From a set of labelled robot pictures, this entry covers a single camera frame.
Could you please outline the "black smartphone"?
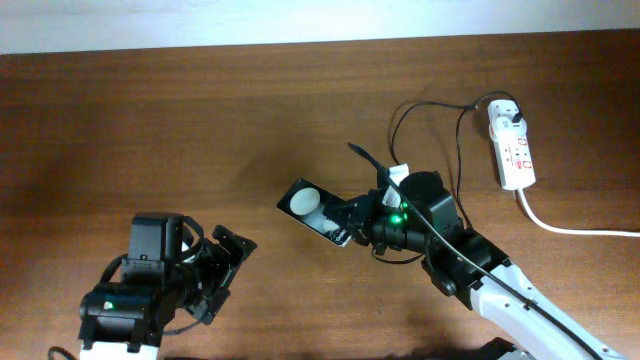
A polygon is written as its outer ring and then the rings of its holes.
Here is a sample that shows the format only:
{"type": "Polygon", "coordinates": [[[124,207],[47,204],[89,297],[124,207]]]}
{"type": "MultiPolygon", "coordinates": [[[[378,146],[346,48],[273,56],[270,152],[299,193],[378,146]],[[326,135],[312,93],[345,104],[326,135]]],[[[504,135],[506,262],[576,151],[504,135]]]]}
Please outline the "black smartphone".
{"type": "Polygon", "coordinates": [[[333,245],[345,247],[351,240],[346,221],[338,215],[326,215],[345,201],[325,189],[299,178],[277,203],[277,208],[313,230],[333,245]]]}

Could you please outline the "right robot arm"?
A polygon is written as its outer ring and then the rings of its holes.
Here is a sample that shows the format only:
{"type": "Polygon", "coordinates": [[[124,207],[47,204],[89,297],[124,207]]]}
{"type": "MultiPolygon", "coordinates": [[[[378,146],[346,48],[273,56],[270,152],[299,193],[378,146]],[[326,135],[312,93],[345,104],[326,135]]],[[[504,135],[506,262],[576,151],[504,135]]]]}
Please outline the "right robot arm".
{"type": "Polygon", "coordinates": [[[512,356],[621,358],[544,296],[506,253],[464,225],[438,173],[413,173],[398,183],[380,175],[377,188],[343,211],[350,234],[374,254],[393,249],[421,255],[434,286],[518,343],[512,356]]]}

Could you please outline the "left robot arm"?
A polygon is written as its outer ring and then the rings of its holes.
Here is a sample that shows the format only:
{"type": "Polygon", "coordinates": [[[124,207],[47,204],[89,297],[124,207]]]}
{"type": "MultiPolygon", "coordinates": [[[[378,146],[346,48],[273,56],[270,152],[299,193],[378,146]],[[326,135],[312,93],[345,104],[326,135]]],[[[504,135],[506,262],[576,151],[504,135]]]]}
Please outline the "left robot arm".
{"type": "Polygon", "coordinates": [[[128,251],[82,299],[82,359],[155,359],[177,310],[208,326],[257,245],[218,225],[210,237],[190,216],[143,212],[131,222],[128,251]]]}

